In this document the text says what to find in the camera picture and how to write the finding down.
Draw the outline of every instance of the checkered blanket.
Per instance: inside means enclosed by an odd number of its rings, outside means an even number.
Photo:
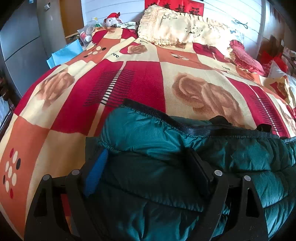
[[[238,127],[266,123],[279,136],[296,134],[293,109],[214,47],[155,46],[121,28],[97,29],[93,42],[31,86],[1,141],[0,211],[21,237],[42,176],[80,168],[85,138],[98,136],[125,98],[168,115],[222,115]]]

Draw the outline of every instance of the red dot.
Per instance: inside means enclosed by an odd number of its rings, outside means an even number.
[[[12,148],[11,151],[10,151],[10,154],[9,154],[9,157],[10,157],[10,158],[12,158],[13,151],[14,151],[14,150],[13,150],[13,148]]]
[[[9,196],[10,196],[11,199],[13,199],[13,190],[12,190],[12,188],[9,191]]]

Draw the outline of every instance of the red hat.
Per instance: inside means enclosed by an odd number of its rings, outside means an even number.
[[[104,22],[106,22],[106,20],[108,18],[119,18],[119,16],[120,16],[120,12],[119,13],[113,12],[113,13],[109,14],[109,16],[107,18],[104,19]]]

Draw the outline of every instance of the green puffer jacket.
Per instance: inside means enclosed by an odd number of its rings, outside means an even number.
[[[184,149],[191,147],[213,168],[251,177],[272,237],[296,201],[295,141],[169,117],[126,100],[96,139],[109,150],[109,159],[86,206],[106,239],[186,240],[207,205],[182,161]],[[215,235],[223,232],[228,212],[225,208]]]

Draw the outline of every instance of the black dot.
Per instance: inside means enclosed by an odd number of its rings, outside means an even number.
[[[17,164],[16,164],[15,168],[16,168],[17,170],[20,168],[20,158],[17,160]]]

